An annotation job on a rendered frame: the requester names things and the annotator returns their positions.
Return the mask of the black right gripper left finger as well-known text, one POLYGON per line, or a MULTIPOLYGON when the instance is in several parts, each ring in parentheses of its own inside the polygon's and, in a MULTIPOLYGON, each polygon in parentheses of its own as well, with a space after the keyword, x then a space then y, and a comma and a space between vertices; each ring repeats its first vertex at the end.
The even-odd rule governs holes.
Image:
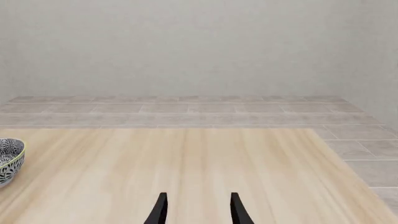
POLYGON ((144 224, 165 224, 167 219, 167 193, 161 192, 144 224))

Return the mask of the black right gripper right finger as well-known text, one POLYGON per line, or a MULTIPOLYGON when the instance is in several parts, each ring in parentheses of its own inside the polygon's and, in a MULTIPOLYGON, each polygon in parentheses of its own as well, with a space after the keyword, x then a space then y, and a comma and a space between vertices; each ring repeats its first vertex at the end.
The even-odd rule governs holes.
POLYGON ((237 192, 231 193, 230 210, 233 224, 254 224, 237 192))

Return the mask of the black white patterned bowl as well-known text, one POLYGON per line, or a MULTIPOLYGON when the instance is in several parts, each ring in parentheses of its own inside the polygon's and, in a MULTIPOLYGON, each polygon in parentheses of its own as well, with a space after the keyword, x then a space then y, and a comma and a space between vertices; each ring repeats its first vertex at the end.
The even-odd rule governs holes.
POLYGON ((0 188, 9 184, 20 171, 25 158, 25 144, 20 139, 0 139, 0 188))

